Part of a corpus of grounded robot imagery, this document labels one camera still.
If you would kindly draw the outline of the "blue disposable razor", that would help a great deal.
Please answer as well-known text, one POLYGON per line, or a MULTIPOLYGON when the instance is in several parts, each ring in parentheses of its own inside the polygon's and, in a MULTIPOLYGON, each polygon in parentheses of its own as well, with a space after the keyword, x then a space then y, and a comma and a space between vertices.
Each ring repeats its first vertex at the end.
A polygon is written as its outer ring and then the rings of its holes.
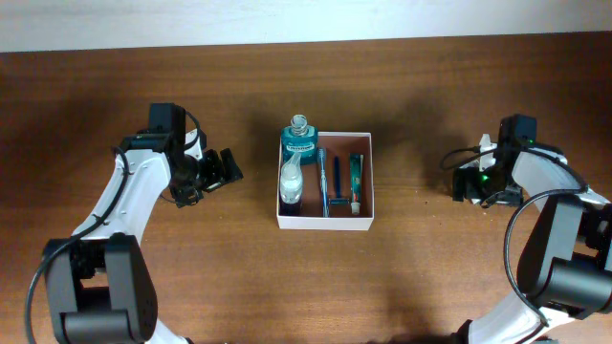
POLYGON ((330 198, 330 205, 349 204, 349 200, 342 196, 341 190, 341 170, 338 156, 334 156, 334 193, 335 196, 330 198))

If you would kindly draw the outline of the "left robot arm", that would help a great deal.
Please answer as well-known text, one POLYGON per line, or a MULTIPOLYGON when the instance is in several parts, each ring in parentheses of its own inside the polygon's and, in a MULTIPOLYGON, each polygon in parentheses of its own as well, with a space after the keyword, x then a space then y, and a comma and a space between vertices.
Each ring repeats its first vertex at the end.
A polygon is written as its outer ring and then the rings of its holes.
POLYGON ((112 176, 97 204, 68 238, 44 247, 33 280, 43 280, 59 343, 185 343, 160 319, 141 242, 156 202, 193 206, 242 179, 229 149, 206 148, 194 116, 153 103, 148 125, 115 147, 112 176))

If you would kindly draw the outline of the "clear pump sanitizer bottle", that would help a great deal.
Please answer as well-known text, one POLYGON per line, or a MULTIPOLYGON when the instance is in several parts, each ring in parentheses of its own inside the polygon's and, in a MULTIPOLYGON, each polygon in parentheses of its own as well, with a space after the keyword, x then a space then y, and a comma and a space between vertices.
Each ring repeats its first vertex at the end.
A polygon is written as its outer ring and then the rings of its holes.
POLYGON ((293 155, 282 165, 279 177, 280 212, 297 216, 302 205, 303 176, 301 154, 293 155))

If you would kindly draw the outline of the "teal mouthwash bottle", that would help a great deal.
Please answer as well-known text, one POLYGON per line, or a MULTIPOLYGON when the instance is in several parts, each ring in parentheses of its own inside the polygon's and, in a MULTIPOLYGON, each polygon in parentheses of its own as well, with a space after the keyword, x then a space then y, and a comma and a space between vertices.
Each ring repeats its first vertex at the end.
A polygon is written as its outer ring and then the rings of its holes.
POLYGON ((294 153, 300 153, 300 164, 312 164, 317 159, 318 130, 303 115, 294 115, 290 125, 281 130, 282 160, 288 161, 294 153))

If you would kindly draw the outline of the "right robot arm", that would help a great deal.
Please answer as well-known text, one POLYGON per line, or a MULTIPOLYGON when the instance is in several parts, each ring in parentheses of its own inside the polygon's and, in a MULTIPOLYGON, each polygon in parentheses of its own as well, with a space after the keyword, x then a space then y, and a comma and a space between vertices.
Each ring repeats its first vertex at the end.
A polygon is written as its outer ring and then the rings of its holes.
POLYGON ((611 203, 536 139, 536 119, 501 120, 449 167, 451 197, 514 208, 503 242, 511 293, 452 335, 455 343, 545 343, 547 332, 611 311, 611 203))

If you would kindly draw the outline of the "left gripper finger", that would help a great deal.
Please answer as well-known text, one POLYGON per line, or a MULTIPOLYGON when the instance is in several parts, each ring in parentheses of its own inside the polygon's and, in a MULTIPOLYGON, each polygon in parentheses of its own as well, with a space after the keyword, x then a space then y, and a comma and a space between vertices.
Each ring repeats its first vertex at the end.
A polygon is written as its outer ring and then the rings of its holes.
POLYGON ((209 149, 200 160, 200 188, 205 192, 212 192, 221 187, 225 181, 225 169, 219 154, 209 149))
POLYGON ((229 148, 223 149, 220 152, 220 158, 224 167, 225 183, 234 183, 243 179, 243 173, 229 148))

